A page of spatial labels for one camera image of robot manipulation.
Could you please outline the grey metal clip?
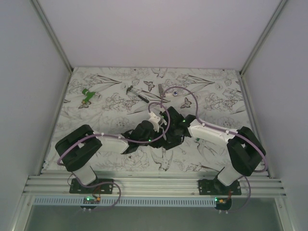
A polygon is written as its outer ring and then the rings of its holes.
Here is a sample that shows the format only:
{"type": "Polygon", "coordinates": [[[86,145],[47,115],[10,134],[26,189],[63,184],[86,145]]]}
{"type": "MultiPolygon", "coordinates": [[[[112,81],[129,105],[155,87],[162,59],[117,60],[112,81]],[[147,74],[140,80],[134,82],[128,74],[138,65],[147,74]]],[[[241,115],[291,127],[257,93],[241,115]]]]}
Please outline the grey metal clip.
{"type": "Polygon", "coordinates": [[[159,85],[158,85],[158,90],[159,90],[160,97],[161,97],[161,98],[165,97],[165,91],[164,91],[164,89],[163,89],[162,84],[159,84],[159,85]]]}

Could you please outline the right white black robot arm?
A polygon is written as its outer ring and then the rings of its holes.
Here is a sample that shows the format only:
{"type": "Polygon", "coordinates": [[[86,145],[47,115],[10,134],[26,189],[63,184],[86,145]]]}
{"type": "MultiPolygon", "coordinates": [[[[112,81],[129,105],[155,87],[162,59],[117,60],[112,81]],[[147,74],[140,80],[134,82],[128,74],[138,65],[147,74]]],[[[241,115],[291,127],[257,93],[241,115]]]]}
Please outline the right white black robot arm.
{"type": "Polygon", "coordinates": [[[216,176],[213,188],[217,194],[225,194],[234,181],[258,172],[256,167],[262,161],[264,168],[259,172],[267,170],[265,150],[250,128],[230,129],[210,124],[195,115],[183,117],[173,107],[160,115],[170,124],[167,139],[171,135],[199,138],[225,148],[231,163],[224,166],[216,176]]]}

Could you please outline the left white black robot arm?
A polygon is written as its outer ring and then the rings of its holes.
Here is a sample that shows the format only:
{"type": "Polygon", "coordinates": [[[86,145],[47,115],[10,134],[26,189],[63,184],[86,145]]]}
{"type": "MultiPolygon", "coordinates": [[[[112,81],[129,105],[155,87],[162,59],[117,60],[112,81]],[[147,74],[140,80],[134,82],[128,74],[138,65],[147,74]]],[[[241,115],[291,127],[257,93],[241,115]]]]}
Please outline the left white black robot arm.
{"type": "Polygon", "coordinates": [[[82,125],[56,143],[55,149],[59,155],[57,165],[71,172],[85,192],[93,193],[98,188],[98,181],[89,160],[97,152],[130,154],[140,146],[154,144],[165,133],[164,128],[149,120],[119,135],[98,133],[89,125],[82,125]]]}

